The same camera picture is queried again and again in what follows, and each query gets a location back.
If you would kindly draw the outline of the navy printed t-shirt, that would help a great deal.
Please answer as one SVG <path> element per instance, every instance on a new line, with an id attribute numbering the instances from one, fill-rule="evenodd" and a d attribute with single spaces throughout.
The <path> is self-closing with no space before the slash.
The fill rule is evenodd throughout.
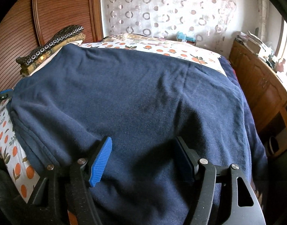
<path id="1" fill-rule="evenodd" d="M 103 224 L 182 224 L 195 193 L 176 136 L 201 158 L 251 177 L 244 99 L 223 74 L 187 60 L 73 44 L 21 79 L 7 105 L 30 164 L 69 166 L 106 136 L 90 192 Z"/>

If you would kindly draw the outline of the black circle patterned pillow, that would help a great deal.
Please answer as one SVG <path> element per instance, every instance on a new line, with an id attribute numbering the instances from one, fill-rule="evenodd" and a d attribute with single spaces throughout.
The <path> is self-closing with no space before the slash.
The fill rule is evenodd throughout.
<path id="1" fill-rule="evenodd" d="M 78 40 L 83 41 L 85 39 L 83 30 L 84 27 L 77 24 L 64 27 L 43 46 L 33 49 L 26 56 L 18 57 L 16 62 L 21 66 L 22 70 L 26 70 L 29 66 L 34 65 L 35 63 L 42 63 L 66 44 Z"/>

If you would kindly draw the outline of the navy blue fleece blanket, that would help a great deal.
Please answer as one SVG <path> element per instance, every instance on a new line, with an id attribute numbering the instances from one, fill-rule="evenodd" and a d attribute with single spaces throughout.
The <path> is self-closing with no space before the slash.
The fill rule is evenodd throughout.
<path id="1" fill-rule="evenodd" d="M 262 144 L 259 135 L 257 133 L 254 118 L 252 116 L 250 107 L 247 103 L 247 99 L 244 92 L 238 82 L 235 71 L 232 68 L 230 62 L 224 57 L 219 58 L 219 62 L 227 78 L 237 87 L 243 97 L 244 103 L 244 123 L 247 132 L 247 137 L 251 150 L 252 157 L 252 170 L 251 179 L 254 183 L 255 189 L 259 193 L 263 193 L 265 190 L 266 171 L 268 166 L 268 158 L 266 156 L 264 145 Z"/>

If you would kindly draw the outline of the orange fruit print bedsheet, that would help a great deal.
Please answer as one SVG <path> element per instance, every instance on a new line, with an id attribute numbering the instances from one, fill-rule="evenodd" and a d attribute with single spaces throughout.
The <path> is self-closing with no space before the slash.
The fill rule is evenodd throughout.
<path id="1" fill-rule="evenodd" d="M 75 41 L 74 45 L 83 48 L 130 49 L 172 56 L 178 59 L 202 64 L 223 75 L 226 74 L 219 62 L 219 58 L 221 57 L 220 54 L 190 45 L 186 42 L 178 45 L 162 46 L 125 42 L 101 41 L 97 43 L 83 43 L 82 41 Z M 15 188 L 22 199 L 25 202 L 28 202 L 40 176 L 31 166 L 25 151 L 19 143 L 7 110 L 8 102 L 8 100 L 3 100 L 0 103 L 0 153 L 10 174 L 11 182 L 15 185 Z"/>

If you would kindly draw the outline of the wooden louvered wardrobe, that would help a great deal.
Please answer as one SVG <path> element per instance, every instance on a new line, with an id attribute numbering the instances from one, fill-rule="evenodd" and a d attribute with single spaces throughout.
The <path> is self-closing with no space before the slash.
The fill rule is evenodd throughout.
<path id="1" fill-rule="evenodd" d="M 86 42 L 100 41 L 101 0 L 18 0 L 0 23 L 0 91 L 20 79 L 17 57 L 72 24 L 84 27 Z"/>

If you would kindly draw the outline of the long wooden sideboard cabinet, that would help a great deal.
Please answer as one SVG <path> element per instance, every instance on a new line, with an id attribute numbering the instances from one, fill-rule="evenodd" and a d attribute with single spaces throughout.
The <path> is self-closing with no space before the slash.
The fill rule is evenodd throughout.
<path id="1" fill-rule="evenodd" d="M 237 39 L 229 61 L 266 151 L 271 156 L 281 155 L 287 150 L 287 88 L 265 62 Z"/>

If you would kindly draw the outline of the pink figurine on sideboard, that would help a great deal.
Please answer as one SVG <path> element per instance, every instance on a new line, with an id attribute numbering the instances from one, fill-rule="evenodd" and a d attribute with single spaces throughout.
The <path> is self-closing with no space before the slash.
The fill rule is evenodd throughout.
<path id="1" fill-rule="evenodd" d="M 276 72 L 284 72 L 284 64 L 286 62 L 285 58 L 279 59 L 279 61 L 275 64 L 275 71 Z"/>

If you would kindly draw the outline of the floral bed quilt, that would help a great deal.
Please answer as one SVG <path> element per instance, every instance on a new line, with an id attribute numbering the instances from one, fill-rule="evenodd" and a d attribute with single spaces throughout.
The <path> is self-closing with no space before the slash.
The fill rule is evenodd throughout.
<path id="1" fill-rule="evenodd" d="M 112 34 L 102 39 L 102 42 L 125 42 L 125 43 L 136 43 L 136 44 L 150 44 L 150 45 L 162 45 L 172 46 L 182 44 L 182 42 L 161 39 L 157 37 L 146 37 L 140 34 L 130 33 L 119 33 Z"/>

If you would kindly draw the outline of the blue item cardboard box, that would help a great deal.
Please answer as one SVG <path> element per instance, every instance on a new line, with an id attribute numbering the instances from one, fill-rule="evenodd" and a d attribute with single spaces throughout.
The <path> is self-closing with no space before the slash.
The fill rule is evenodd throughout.
<path id="1" fill-rule="evenodd" d="M 193 46 L 196 46 L 196 38 L 194 36 L 187 36 L 186 34 L 182 32 L 177 32 L 176 34 L 176 40 L 178 42 L 186 42 Z"/>

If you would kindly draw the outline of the stack of papers and boxes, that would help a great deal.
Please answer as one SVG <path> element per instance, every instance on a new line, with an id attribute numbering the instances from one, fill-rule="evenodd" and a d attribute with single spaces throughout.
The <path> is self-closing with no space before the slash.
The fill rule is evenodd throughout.
<path id="1" fill-rule="evenodd" d="M 237 39 L 239 39 L 252 53 L 258 57 L 268 58 L 274 51 L 266 46 L 257 36 L 248 32 L 237 32 Z"/>

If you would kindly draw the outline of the beige window side curtain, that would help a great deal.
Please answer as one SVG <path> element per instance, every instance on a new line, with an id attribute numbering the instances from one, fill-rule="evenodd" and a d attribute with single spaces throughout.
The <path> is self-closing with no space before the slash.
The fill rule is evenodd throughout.
<path id="1" fill-rule="evenodd" d="M 257 0 L 259 11 L 259 39 L 265 41 L 267 37 L 267 22 L 269 16 L 269 0 Z"/>

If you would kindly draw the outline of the bright window with frame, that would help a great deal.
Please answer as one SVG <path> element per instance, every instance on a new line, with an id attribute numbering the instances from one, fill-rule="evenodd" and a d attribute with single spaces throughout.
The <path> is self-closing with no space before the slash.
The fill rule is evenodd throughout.
<path id="1" fill-rule="evenodd" d="M 287 72 L 287 22 L 282 18 L 281 20 L 281 32 L 278 43 L 278 60 L 285 59 L 284 72 Z"/>

